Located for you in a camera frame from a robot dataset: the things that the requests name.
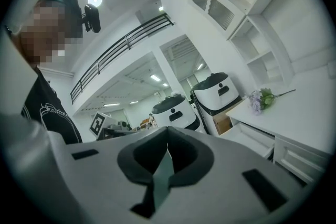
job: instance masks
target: railing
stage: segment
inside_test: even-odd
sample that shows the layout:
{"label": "railing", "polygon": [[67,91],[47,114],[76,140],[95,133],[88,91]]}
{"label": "railing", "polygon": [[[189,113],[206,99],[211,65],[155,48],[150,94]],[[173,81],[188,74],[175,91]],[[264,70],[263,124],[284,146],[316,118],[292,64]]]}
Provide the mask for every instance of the railing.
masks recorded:
{"label": "railing", "polygon": [[76,98],[79,97],[81,93],[83,93],[84,88],[90,83],[90,81],[94,77],[98,76],[109,63],[115,60],[116,57],[120,56],[126,50],[132,49],[132,46],[134,46],[143,38],[148,37],[169,25],[174,24],[168,18],[167,13],[164,13],[138,26],[136,29],[130,31],[127,35],[120,38],[101,56],[99,56],[99,58],[88,68],[88,70],[77,82],[74,89],[70,93],[72,103],[74,103]]}

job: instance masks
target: white tabletop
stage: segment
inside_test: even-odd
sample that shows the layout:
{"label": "white tabletop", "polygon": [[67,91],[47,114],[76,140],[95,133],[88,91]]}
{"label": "white tabletop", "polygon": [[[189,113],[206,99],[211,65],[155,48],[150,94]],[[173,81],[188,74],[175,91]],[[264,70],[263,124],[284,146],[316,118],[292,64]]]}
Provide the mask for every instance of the white tabletop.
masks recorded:
{"label": "white tabletop", "polygon": [[270,87],[273,94],[296,89],[253,115],[249,100],[226,113],[233,119],[309,149],[333,154],[336,139],[336,79],[327,67],[295,75],[290,87]]}

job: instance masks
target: brown box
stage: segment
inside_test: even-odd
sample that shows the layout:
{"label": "brown box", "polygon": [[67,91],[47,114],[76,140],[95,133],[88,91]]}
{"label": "brown box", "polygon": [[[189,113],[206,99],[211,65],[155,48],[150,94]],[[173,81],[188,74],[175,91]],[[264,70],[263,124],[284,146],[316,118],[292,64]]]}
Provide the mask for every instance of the brown box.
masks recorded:
{"label": "brown box", "polygon": [[243,100],[239,101],[238,103],[234,104],[233,106],[230,106],[228,109],[222,111],[221,113],[213,116],[213,120],[217,129],[217,132],[219,135],[225,133],[227,130],[230,129],[230,118],[225,115],[228,111],[233,109],[234,107],[238,106]]}

